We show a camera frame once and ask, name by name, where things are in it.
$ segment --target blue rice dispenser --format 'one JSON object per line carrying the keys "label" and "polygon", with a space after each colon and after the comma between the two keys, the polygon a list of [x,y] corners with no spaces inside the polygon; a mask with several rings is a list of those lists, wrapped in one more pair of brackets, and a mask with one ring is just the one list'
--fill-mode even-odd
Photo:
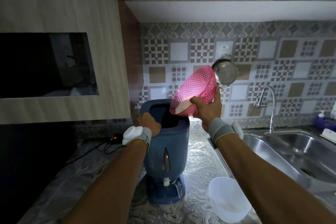
{"label": "blue rice dispenser", "polygon": [[149,112],[161,124],[160,133],[153,137],[144,165],[147,172],[149,201],[171,204],[185,195],[182,172],[187,163],[189,118],[169,112],[171,99],[149,100],[140,113]]}

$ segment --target cabinet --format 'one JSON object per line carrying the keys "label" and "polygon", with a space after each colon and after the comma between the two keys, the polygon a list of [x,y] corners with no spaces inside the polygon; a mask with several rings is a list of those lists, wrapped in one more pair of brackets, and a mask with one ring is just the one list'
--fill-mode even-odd
{"label": "cabinet", "polygon": [[131,117],[141,42],[123,1],[0,0],[0,45],[0,124]]}

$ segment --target fingers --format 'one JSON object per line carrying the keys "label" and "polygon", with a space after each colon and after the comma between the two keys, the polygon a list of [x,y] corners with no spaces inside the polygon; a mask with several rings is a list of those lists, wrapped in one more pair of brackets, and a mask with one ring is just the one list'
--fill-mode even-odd
{"label": "fingers", "polygon": [[221,93],[219,92],[219,86],[217,85],[213,102],[221,102]]}
{"label": "fingers", "polygon": [[203,102],[202,100],[200,100],[198,97],[192,97],[192,98],[190,99],[190,102],[191,102],[192,104],[195,104],[196,107],[197,107],[197,109],[198,109],[199,107],[202,107],[202,106],[206,105],[206,103],[204,103],[204,102]]}

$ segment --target backsplash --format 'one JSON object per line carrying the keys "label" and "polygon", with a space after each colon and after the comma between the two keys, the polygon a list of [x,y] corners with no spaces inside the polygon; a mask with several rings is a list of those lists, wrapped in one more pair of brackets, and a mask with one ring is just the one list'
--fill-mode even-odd
{"label": "backsplash", "polygon": [[220,58],[224,47],[239,77],[220,90],[222,119],[237,120],[243,128],[268,126],[272,103],[253,106],[266,85],[276,92],[276,126],[310,124],[319,110],[329,114],[334,106],[336,22],[157,23],[141,28],[144,86],[137,109],[147,100],[172,98],[189,75]]}

